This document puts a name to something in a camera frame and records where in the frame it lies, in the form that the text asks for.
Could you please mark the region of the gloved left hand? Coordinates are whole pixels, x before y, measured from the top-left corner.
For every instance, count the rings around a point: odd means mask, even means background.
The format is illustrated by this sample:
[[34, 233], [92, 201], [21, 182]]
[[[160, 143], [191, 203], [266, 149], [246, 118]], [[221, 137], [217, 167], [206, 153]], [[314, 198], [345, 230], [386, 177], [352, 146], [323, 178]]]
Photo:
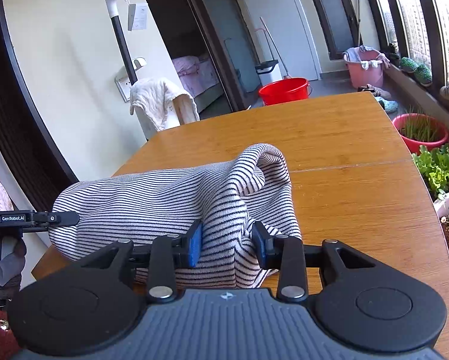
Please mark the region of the gloved left hand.
[[26, 253], [22, 239], [0, 239], [0, 309], [5, 309], [20, 289]]

